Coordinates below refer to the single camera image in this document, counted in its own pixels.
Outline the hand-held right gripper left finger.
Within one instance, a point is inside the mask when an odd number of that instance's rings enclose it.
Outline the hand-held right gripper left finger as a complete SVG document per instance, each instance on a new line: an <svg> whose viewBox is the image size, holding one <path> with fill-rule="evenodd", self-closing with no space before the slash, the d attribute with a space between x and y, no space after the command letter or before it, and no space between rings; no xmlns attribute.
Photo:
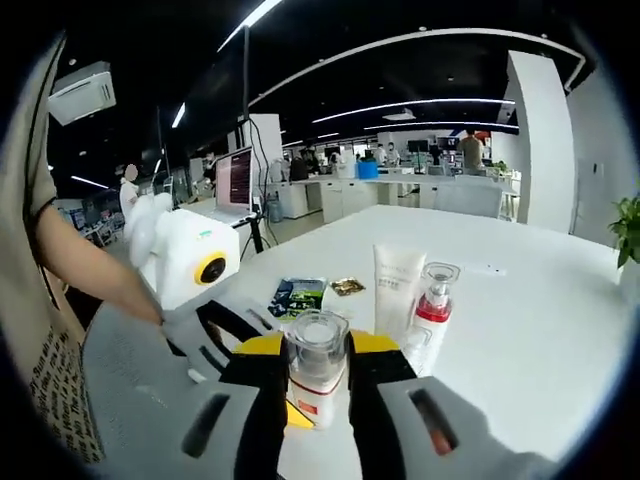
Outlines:
<svg viewBox="0 0 640 480"><path fill-rule="evenodd" d="M218 381L129 343L93 366L93 412L108 479L275 479L287 424L283 336L238 346Z"/></svg>

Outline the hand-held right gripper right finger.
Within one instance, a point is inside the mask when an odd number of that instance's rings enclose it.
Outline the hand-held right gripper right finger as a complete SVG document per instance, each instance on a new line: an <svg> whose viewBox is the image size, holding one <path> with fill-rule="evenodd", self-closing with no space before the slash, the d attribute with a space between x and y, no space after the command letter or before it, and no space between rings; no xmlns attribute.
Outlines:
<svg viewBox="0 0 640 480"><path fill-rule="evenodd" d="M419 378L386 336L347 336L349 421L365 479L548 479L551 463L517 453L485 414L434 377Z"/></svg>

